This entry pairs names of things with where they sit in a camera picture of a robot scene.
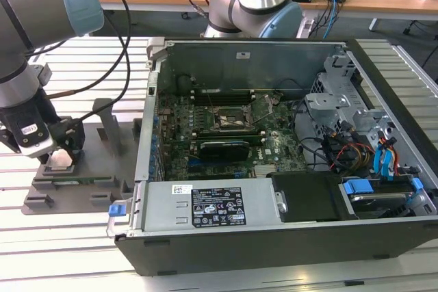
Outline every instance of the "open computer chassis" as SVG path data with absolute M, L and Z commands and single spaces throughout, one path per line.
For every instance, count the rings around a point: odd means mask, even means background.
M 438 238 L 438 150 L 385 78 L 420 76 L 387 42 L 153 38 L 148 53 L 116 236 L 139 274 L 383 259 Z

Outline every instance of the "green circuit board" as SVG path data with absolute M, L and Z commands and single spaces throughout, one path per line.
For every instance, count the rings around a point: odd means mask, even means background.
M 274 99 L 271 94 L 256 94 L 256 99 L 261 101 L 246 107 L 196 106 L 188 97 L 161 97 L 159 113 L 160 120 L 165 122 L 161 138 L 166 181 L 259 178 L 260 172 L 266 170 L 305 170 L 298 139 L 288 128 L 291 116 L 288 102 L 275 102 L 269 112 L 263 100 L 266 95 L 267 99 Z M 235 132 L 240 127 L 245 130 L 242 135 Z M 202 143 L 233 140 L 251 144 L 245 160 L 203 161 L 199 157 Z

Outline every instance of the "power supply label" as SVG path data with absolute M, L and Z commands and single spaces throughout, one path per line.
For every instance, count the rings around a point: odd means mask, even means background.
M 195 228 L 246 225 L 240 187 L 192 189 L 192 225 Z

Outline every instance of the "robotic arm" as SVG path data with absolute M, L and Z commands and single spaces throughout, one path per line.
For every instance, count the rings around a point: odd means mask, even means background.
M 291 0 L 210 0 L 205 37 L 294 38 L 301 18 Z
M 96 31 L 103 26 L 99 0 L 0 0 L 0 121 L 2 142 L 37 157 L 58 147 L 80 149 L 83 127 L 69 126 L 46 99 L 35 70 L 25 59 L 34 49 Z

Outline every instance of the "motherboard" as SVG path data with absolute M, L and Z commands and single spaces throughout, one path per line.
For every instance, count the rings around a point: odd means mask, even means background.
M 293 101 L 272 92 L 161 93 L 163 179 L 265 178 L 306 161 L 291 126 Z

